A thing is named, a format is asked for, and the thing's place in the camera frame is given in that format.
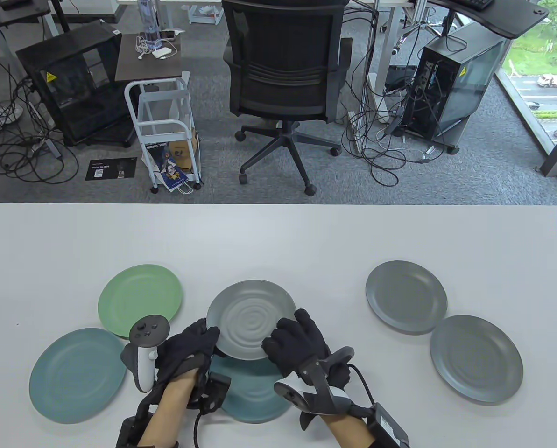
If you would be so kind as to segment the person's left hand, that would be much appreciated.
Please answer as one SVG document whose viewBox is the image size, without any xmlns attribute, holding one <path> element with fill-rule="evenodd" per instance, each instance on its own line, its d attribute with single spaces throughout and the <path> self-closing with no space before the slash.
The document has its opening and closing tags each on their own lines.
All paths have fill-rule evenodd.
<svg viewBox="0 0 557 448">
<path fill-rule="evenodd" d="M 150 393 L 142 399 L 145 406 L 158 405 L 162 395 L 172 380 L 182 374 L 195 370 L 196 382 L 187 402 L 188 408 L 205 392 L 207 373 L 212 363 L 220 329 L 207 327 L 206 319 L 201 318 L 186 327 L 182 333 L 167 339 L 157 348 L 157 378 Z"/>
</svg>

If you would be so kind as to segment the person's right hand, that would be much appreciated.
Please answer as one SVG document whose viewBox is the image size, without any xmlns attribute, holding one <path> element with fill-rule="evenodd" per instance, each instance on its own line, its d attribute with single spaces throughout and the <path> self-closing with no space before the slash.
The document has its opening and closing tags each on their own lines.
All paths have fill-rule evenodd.
<svg viewBox="0 0 557 448">
<path fill-rule="evenodd" d="M 332 354 L 315 321 L 303 308 L 295 311 L 293 319 L 281 318 L 270 336 L 263 339 L 261 348 L 282 377 L 295 373 L 309 386 L 313 383 L 304 367 Z"/>
</svg>

